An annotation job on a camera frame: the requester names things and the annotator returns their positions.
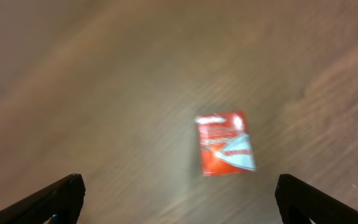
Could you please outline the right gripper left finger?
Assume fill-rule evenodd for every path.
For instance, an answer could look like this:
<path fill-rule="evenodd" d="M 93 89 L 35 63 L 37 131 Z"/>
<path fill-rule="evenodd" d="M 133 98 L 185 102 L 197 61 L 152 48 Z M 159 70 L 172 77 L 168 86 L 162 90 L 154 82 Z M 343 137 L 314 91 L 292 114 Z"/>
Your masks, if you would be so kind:
<path fill-rule="evenodd" d="M 70 174 L 0 211 L 0 224 L 75 224 L 85 197 L 81 174 Z"/>

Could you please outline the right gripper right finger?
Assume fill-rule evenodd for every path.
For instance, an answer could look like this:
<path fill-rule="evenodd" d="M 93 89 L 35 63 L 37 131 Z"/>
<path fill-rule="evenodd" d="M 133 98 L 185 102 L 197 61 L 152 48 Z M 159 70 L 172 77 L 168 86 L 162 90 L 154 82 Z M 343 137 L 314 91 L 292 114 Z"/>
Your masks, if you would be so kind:
<path fill-rule="evenodd" d="M 281 174 L 275 198 L 284 224 L 358 224 L 358 211 L 290 175 Z"/>

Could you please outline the red box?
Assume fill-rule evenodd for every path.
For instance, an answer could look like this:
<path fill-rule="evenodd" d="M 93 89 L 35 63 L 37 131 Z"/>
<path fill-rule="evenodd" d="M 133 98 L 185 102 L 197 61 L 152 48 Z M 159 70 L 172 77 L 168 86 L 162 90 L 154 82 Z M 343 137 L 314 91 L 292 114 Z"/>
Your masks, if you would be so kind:
<path fill-rule="evenodd" d="M 243 111 L 200 115 L 195 124 L 204 176 L 256 171 Z"/>

